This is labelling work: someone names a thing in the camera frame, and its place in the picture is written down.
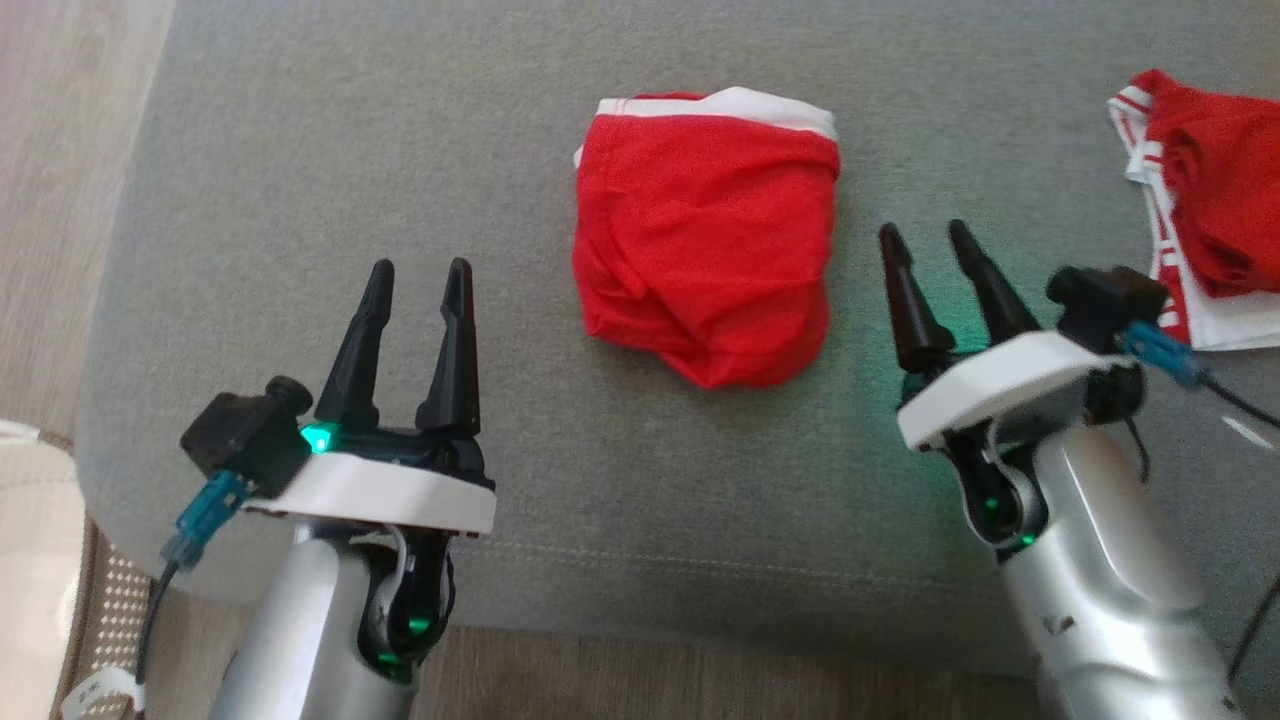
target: red folded cloth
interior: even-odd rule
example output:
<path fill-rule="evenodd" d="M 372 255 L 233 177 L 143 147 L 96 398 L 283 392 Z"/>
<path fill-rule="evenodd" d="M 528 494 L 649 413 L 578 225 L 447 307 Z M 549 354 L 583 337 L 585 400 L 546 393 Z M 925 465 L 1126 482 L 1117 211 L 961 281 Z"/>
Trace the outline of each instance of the red folded cloth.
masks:
<path fill-rule="evenodd" d="M 818 356 L 840 174 L 831 113 L 741 87 L 607 99 L 576 159 L 588 333 L 704 388 L 777 384 Z"/>
<path fill-rule="evenodd" d="M 1204 92 L 1148 70 L 1147 140 L 1164 146 L 1172 220 L 1211 297 L 1280 292 L 1280 102 Z"/>

